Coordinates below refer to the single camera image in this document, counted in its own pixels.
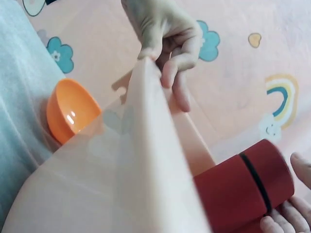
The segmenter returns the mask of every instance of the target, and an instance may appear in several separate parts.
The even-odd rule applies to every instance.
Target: play mat
[[[52,58],[104,108],[125,90],[140,45],[119,0],[18,0]],[[191,120],[216,163],[267,138],[311,155],[311,3],[178,0],[198,20]],[[306,188],[297,193],[311,201]]]

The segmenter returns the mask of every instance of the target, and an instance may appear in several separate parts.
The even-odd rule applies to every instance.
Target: blue cloth
[[[45,105],[62,78],[19,4],[0,0],[0,231],[25,180],[59,146]]]

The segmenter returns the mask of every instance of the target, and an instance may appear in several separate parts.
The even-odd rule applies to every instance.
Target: red tube
[[[215,233],[229,233],[263,216],[294,194],[278,149],[262,140],[194,177]]]

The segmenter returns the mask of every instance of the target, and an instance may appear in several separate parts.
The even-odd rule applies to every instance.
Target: orange plastic bowl
[[[59,81],[48,100],[48,125],[61,144],[89,125],[100,113],[95,99],[72,79]]]

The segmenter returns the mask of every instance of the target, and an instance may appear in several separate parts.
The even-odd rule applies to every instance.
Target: latex glove
[[[173,0],[122,0],[122,5],[141,42],[138,58],[156,61],[163,87],[173,89],[181,110],[190,111],[185,71],[198,60],[200,26]]]
[[[311,164],[295,153],[291,156],[291,163],[297,177],[311,189]],[[281,205],[280,212],[273,210],[260,222],[264,233],[310,233],[310,226],[311,206],[295,196]]]

